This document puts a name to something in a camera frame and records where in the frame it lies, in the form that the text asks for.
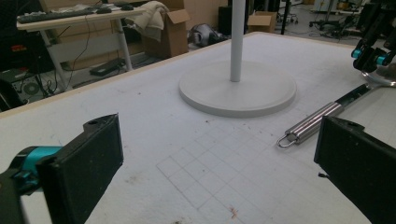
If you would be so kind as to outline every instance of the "metal handle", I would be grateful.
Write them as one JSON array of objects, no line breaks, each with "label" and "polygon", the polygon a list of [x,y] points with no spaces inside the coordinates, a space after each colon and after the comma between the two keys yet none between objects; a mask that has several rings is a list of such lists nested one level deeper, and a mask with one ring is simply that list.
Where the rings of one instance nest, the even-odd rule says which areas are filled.
[{"label": "metal handle", "polygon": [[[279,147],[290,147],[294,144],[299,145],[308,137],[314,134],[320,127],[323,116],[336,116],[344,111],[347,105],[350,105],[355,100],[359,99],[365,93],[373,89],[368,83],[362,84],[349,93],[345,94],[335,102],[329,103],[313,113],[306,119],[303,119],[298,124],[285,131],[285,135],[277,140],[276,144]],[[283,140],[289,140],[286,145],[282,145]]]},{"label": "metal handle", "polygon": [[[285,135],[279,138],[276,144],[279,147],[290,147],[294,144],[299,145],[319,129],[323,116],[336,116],[342,111],[344,111],[342,105],[336,102],[331,102],[293,127],[287,129],[285,131]],[[282,145],[282,141],[285,139],[290,142],[286,145]]]}]

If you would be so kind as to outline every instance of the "chair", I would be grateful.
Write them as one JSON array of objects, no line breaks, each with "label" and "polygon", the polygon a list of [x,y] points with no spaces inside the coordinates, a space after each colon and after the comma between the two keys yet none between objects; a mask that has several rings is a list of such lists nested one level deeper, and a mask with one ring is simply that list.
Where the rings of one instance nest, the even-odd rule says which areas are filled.
[{"label": "chair", "polygon": [[324,21],[311,21],[309,22],[309,27],[314,26],[314,24],[319,25],[319,30],[322,31],[324,29],[325,25],[333,25],[333,26],[340,26],[339,21],[329,21],[330,13],[332,13],[332,4],[334,3],[334,0],[330,0],[329,8],[327,9],[327,14],[326,18]]}]

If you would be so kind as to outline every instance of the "beige cloth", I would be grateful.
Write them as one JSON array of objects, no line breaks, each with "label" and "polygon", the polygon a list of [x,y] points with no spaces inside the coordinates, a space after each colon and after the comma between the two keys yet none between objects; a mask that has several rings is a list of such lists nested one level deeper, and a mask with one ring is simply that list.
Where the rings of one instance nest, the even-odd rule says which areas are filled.
[{"label": "beige cloth", "polygon": [[141,15],[125,18],[126,23],[132,25],[141,35],[161,41],[161,30],[163,30],[162,12],[169,9],[158,1],[150,1],[141,8],[145,9]]}]

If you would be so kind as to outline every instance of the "white lamp base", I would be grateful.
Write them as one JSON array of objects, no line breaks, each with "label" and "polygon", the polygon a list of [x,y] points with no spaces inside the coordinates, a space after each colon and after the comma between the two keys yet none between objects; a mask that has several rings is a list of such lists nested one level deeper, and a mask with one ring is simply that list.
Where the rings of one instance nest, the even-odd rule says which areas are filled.
[{"label": "white lamp base", "polygon": [[294,79],[274,67],[242,61],[240,82],[230,81],[230,62],[191,71],[179,83],[180,95],[192,107],[222,117],[254,118],[290,105]]}]

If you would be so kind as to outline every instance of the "white desk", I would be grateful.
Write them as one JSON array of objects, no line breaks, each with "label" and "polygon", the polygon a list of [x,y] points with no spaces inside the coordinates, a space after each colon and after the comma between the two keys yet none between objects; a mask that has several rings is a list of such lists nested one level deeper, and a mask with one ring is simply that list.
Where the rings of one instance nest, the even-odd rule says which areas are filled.
[{"label": "white desk", "polygon": [[[25,147],[65,145],[84,122],[119,113],[125,161],[87,223],[369,223],[318,177],[318,135],[287,150],[276,147],[291,125],[364,83],[352,50],[282,35],[245,37],[244,60],[278,66],[297,83],[294,103],[262,118],[208,115],[179,96],[184,74],[229,60],[229,42],[6,111],[0,170]],[[395,147],[395,97],[394,89],[378,89],[341,117]],[[32,224],[50,223],[42,193],[23,201]]]},{"label": "white desk", "polygon": [[[33,32],[33,31],[40,32],[41,36],[43,37],[44,43],[46,44],[47,50],[49,51],[49,56],[51,57],[55,65],[56,71],[58,72],[59,77],[61,78],[61,89],[63,91],[66,91],[66,88],[71,90],[71,87],[67,86],[68,78],[64,76],[64,71],[61,67],[61,63],[70,60],[75,60],[79,56],[80,56],[79,58],[85,58],[100,53],[121,49],[124,54],[127,71],[132,70],[130,54],[129,54],[128,46],[126,44],[120,19],[131,15],[140,14],[143,11],[144,9],[142,8],[136,8],[132,11],[119,10],[107,14],[91,14],[88,16],[78,16],[78,17],[65,18],[65,19],[59,19],[53,21],[39,21],[39,22],[32,22],[25,24],[17,23],[17,28],[19,30],[26,30],[27,32]],[[87,40],[51,45],[49,37],[47,36],[46,33],[46,31],[50,29],[87,24],[89,22],[110,21],[110,20],[116,21],[117,33],[112,35],[99,36],[96,38],[90,38],[88,45],[87,45]]]}]

